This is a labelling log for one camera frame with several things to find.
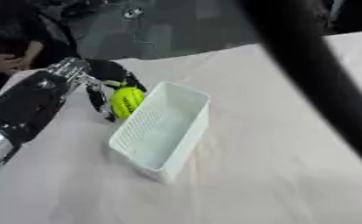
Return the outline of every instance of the black pole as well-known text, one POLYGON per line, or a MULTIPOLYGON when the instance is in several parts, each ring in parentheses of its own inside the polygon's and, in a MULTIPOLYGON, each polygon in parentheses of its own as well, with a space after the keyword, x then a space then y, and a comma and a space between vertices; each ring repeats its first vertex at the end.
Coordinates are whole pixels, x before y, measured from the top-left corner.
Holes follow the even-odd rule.
POLYGON ((321 39, 303 1, 245 0, 241 5, 272 57, 362 157, 362 93, 321 39))

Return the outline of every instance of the robotic hand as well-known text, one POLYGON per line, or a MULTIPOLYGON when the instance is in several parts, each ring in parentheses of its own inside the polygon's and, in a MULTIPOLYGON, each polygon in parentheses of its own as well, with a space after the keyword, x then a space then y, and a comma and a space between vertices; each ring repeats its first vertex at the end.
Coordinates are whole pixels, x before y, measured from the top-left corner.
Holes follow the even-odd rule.
POLYGON ((64 59, 22 80, 0 96, 0 168, 24 143, 34 139, 81 84, 96 111, 115 120, 103 83, 117 89, 145 87, 122 66, 105 60, 64 59))

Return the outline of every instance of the white tablecloth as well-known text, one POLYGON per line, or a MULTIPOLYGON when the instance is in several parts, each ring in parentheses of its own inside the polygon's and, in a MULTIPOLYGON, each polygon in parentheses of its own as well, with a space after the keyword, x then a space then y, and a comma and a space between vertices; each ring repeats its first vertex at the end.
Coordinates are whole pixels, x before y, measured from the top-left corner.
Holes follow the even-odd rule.
MULTIPOLYGON (((362 86, 362 33, 330 41, 362 86)), ((148 88, 174 81, 212 96, 210 128, 177 182, 109 159, 112 125, 81 89, 0 172, 0 224, 362 224, 362 162, 258 45, 121 63, 148 88)))

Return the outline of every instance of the tennis ball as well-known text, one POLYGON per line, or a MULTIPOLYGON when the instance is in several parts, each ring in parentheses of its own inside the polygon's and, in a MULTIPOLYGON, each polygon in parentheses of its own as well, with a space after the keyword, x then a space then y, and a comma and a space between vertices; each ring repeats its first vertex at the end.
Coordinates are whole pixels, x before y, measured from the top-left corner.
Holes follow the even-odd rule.
POLYGON ((123 87, 116 90, 110 98, 113 113, 118 118, 126 119, 143 102, 144 93, 137 87, 123 87))

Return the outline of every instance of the white plastic basket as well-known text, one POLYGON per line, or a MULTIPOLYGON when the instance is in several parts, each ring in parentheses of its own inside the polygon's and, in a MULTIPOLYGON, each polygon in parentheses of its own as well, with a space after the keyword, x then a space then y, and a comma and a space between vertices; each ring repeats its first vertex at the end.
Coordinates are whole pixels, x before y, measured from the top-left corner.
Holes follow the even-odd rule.
POLYGON ((110 137, 110 149, 149 177, 170 183, 208 126, 207 94, 162 82, 110 137))

